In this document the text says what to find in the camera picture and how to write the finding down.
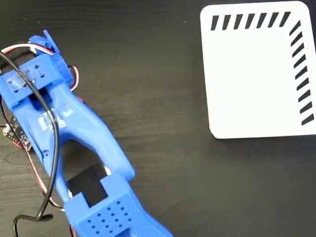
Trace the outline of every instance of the circuit board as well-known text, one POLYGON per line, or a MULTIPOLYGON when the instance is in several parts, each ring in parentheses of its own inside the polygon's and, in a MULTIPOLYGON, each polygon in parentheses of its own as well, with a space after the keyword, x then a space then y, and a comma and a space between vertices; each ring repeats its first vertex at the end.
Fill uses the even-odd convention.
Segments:
MULTIPOLYGON (((10 124, 12 128, 14 129, 15 133, 20 138, 21 142, 23 143, 24 147, 27 148, 29 151, 32 148, 32 145, 30 143, 30 140, 25 135, 19 121, 15 116, 11 117, 10 124)), ((10 128, 9 124, 5 125, 6 127, 3 129, 3 135, 7 138, 9 138, 15 145, 21 146, 21 143, 18 141, 17 137, 14 135, 14 132, 10 128)))

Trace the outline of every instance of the black stripe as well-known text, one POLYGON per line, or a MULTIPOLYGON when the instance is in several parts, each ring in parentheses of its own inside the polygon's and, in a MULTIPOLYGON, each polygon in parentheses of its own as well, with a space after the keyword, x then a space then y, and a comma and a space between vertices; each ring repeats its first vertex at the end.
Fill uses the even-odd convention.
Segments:
POLYGON ((235 21, 235 25, 234 25, 234 30, 237 30, 238 27, 239 27, 239 24, 241 22, 241 19, 242 19, 242 14, 238 14, 236 16, 236 21, 235 21))
POLYGON ((253 13, 248 15, 248 19, 247 19, 247 22, 246 22, 246 29, 249 29, 254 16, 255 16, 255 14, 253 14, 253 13))
POLYGON ((303 33, 302 32, 300 32, 299 34, 298 34, 298 36, 297 37, 295 37, 295 39, 292 41, 292 43, 291 43, 291 47, 294 45, 294 44, 296 44, 297 43, 297 41, 300 39, 300 38, 302 38, 303 37, 303 33))
POLYGON ((304 106, 301 110, 300 110, 300 114, 304 113, 305 111, 311 109, 313 107, 312 102, 309 102, 306 106, 304 106))
POLYGON ((280 27, 284 26, 284 24, 286 23, 288 17, 290 16, 290 14, 291 14, 290 11, 287 11, 287 12, 284 13, 283 18, 282 18, 281 23, 280 23, 280 27))
POLYGON ((231 15, 225 15, 224 23, 223 23, 223 31, 227 29, 230 19, 231 19, 231 15))
POLYGON ((217 25, 217 22, 218 22, 218 18, 219 18, 219 16, 213 16, 211 31, 214 31, 214 30, 216 29, 216 25, 217 25))
POLYGON ((275 23, 275 21, 276 21, 276 19, 277 19, 277 16, 278 16, 278 12, 272 13, 270 22, 269 22, 269 24, 268 24, 268 28, 271 28, 271 27, 273 26, 273 24, 275 23))
POLYGON ((310 90, 306 91, 300 98, 298 98, 298 102, 301 102, 302 100, 306 99, 310 95, 311 95, 311 91, 310 90))
POLYGON ((261 13, 260 14, 259 21, 258 21, 258 24, 257 24, 257 29, 261 28, 266 16, 267 16, 266 13, 261 13))
POLYGON ((303 55, 295 64, 294 68, 297 68, 301 63, 303 63, 306 60, 306 56, 303 55))
POLYGON ((302 121, 302 125, 305 125, 306 123, 309 123, 309 122, 311 122, 311 121, 313 121, 314 120, 314 114, 311 114, 311 115, 309 115, 306 119, 304 119, 303 121, 302 121))
POLYGON ((292 54, 292 57, 294 58, 299 52, 301 52, 305 48, 304 43, 302 43, 292 54))
POLYGON ((296 76, 295 79, 300 78, 304 73, 307 72, 307 66, 305 66, 296 76))
POLYGON ((290 36, 301 26, 301 21, 298 21, 296 25, 293 27, 293 29, 290 32, 290 36))
POLYGON ((302 89, 304 86, 306 86, 308 83, 310 83, 310 81, 308 80, 308 78, 306 78, 301 84, 298 85, 298 87, 296 88, 296 90, 300 90, 302 89))

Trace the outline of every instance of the blue plastic housing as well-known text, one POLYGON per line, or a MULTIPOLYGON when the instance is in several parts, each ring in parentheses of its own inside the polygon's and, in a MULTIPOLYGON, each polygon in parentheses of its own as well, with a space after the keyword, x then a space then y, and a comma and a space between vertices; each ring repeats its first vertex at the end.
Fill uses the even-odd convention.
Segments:
MULTIPOLYGON (((135 171, 103 121, 69 89, 72 74, 48 34, 33 36, 30 42, 52 49, 47 55, 38 51, 36 58, 20 66, 52 108, 58 121, 60 155, 55 188, 64 202, 66 215, 82 237, 171 237, 171 233, 149 216, 128 184, 135 171), (61 146, 76 140, 94 151, 112 175, 100 182, 108 197, 89 207, 82 193, 71 197, 63 177, 61 146)), ((0 94, 15 114, 31 141, 35 153, 50 175, 54 151, 51 122, 32 98, 15 71, 0 76, 0 94)))

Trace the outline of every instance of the wood grain surface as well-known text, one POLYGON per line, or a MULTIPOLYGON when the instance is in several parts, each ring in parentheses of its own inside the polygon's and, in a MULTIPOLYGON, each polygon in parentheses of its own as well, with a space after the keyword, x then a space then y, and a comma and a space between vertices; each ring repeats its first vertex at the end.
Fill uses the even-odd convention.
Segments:
MULTIPOLYGON (((175 237, 314 237, 316 139, 217 141, 208 129, 199 13, 236 2, 248 1, 0 0, 0 45, 49 30, 79 69, 76 94, 135 167, 144 208, 175 237)), ((65 176, 93 156, 74 142, 63 151, 65 176)), ((0 137, 0 236, 42 198, 23 153, 0 137)), ((64 214, 47 212, 50 222, 21 221, 20 237, 70 236, 64 214)))

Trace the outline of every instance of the black cable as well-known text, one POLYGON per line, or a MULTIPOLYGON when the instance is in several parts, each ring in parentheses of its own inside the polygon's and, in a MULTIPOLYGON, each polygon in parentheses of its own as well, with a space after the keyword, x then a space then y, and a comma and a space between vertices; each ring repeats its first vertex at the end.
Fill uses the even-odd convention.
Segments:
MULTIPOLYGON (((27 154, 28 152, 27 152, 27 150, 26 150, 26 147, 22 145, 22 141, 21 141, 20 137, 16 134, 15 130, 13 129, 13 127, 12 127, 12 125, 11 125, 9 119, 8 119, 8 116, 7 116, 6 113, 5 113, 5 110, 4 110, 4 107, 3 107, 3 99, 2 99, 2 97, 1 97, 1 95, 0 95, 0 106, 1 106, 2 115, 3 115, 3 117, 4 117, 4 120, 5 120, 6 124, 8 124, 8 126, 9 126, 10 129, 12 130, 13 134, 16 136, 18 142, 21 144, 20 147, 23 149, 25 155, 28 156, 28 154, 27 154)), ((62 209, 61 207, 55 206, 55 205, 52 203, 52 201, 51 201, 50 199, 49 199, 49 203, 50 203, 53 207, 57 208, 58 210, 61 210, 61 209, 62 209)))
POLYGON ((14 62, 12 62, 5 54, 3 54, 0 51, 0 57, 6 61, 18 74, 19 76, 23 79, 23 81, 26 83, 26 85, 29 86, 33 94, 36 96, 36 98, 39 100, 39 102, 43 105, 45 111, 47 112, 47 115, 49 116, 49 119, 51 120, 52 126, 53 126, 53 131, 54 131, 54 138, 55 138, 55 143, 54 143, 54 155, 53 155, 53 164, 52 164, 52 170, 50 174, 50 179, 48 183, 48 188, 47 188, 47 193, 45 195, 45 198, 39 208, 39 211, 36 216, 28 216, 28 215, 18 215, 17 217, 14 218, 13 221, 13 233, 14 237, 18 237, 18 231, 17 231, 17 222, 20 219, 24 220, 29 220, 29 221, 49 221, 53 218, 53 215, 48 214, 48 215, 43 215, 46 207, 49 203, 49 198, 51 197, 51 194, 53 192, 54 188, 54 183, 56 179, 56 173, 57 173, 57 167, 58 167, 58 156, 59 156, 59 130, 58 130, 58 124, 55 119, 55 116, 49 107, 49 105, 46 103, 44 98, 41 96, 39 90, 28 80, 28 78, 25 76, 25 74, 15 65, 14 62))

